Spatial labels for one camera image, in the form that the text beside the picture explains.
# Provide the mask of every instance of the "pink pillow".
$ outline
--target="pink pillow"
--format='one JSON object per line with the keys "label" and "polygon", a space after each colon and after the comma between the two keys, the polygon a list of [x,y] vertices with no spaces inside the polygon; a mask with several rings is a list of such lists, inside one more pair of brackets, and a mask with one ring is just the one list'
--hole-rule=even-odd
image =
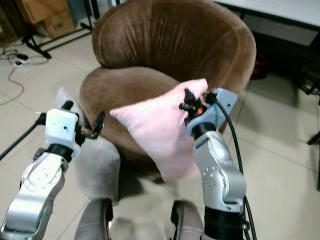
{"label": "pink pillow", "polygon": [[194,140],[184,124],[188,113],[179,104],[185,100],[185,89],[199,98],[207,88],[205,79],[190,80],[157,98],[110,111],[154,160],[166,182],[199,172]]}

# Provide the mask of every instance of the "white table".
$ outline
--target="white table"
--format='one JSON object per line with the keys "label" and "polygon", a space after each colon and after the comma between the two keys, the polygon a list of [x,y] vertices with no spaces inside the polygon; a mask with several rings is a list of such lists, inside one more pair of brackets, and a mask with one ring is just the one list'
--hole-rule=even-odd
{"label": "white table", "polygon": [[215,0],[245,14],[320,31],[320,0]]}

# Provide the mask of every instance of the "chair backrest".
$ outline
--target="chair backrest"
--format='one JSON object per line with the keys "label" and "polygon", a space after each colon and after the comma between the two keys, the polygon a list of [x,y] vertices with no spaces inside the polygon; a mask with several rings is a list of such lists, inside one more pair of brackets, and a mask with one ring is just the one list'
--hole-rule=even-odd
{"label": "chair backrest", "polygon": [[206,78],[209,87],[223,87],[231,67],[233,81],[247,82],[256,55],[246,25],[208,0],[129,1],[99,19],[92,44],[105,68],[150,67],[180,82]]}

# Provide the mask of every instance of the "tiled floor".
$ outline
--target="tiled floor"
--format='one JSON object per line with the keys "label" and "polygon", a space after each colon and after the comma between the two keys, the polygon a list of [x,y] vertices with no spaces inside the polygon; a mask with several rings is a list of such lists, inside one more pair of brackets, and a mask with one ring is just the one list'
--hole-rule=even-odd
{"label": "tiled floor", "polygon": [[[23,46],[22,52],[31,53]],[[63,86],[78,98],[85,76],[98,66],[90,36],[51,52],[48,64],[18,69],[12,78],[25,86],[17,100],[0,106],[0,152],[6,149],[37,118],[37,112],[53,107]],[[14,97],[19,86],[8,82],[12,67],[0,62],[0,103]],[[287,79],[271,75],[253,81],[244,90],[231,114],[242,153],[247,196],[251,204],[259,240],[318,240],[320,236],[320,193],[316,191],[319,146],[306,141],[318,131],[315,96],[306,96]],[[235,156],[230,131],[224,134]],[[23,170],[34,152],[44,145],[39,127],[0,162],[0,223],[19,190]],[[128,180],[127,190],[137,193],[120,200],[115,218],[138,223],[161,223],[170,232],[170,212],[174,199],[187,199],[204,214],[201,181],[198,177],[158,185],[147,178]],[[88,198],[75,181],[71,162],[63,190],[54,202],[46,240],[73,239]]]}

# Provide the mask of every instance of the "brown armchair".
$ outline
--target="brown armchair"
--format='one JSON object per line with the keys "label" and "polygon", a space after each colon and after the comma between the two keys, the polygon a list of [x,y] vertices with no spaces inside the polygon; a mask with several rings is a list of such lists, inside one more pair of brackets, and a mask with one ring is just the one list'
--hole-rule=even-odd
{"label": "brown armchair", "polygon": [[144,174],[159,173],[114,108],[158,97],[181,82],[206,78],[209,90],[239,94],[256,58],[251,31],[229,10],[208,0],[136,0],[109,10],[92,33],[101,64],[84,80],[80,101],[92,124],[107,113],[101,135]]}

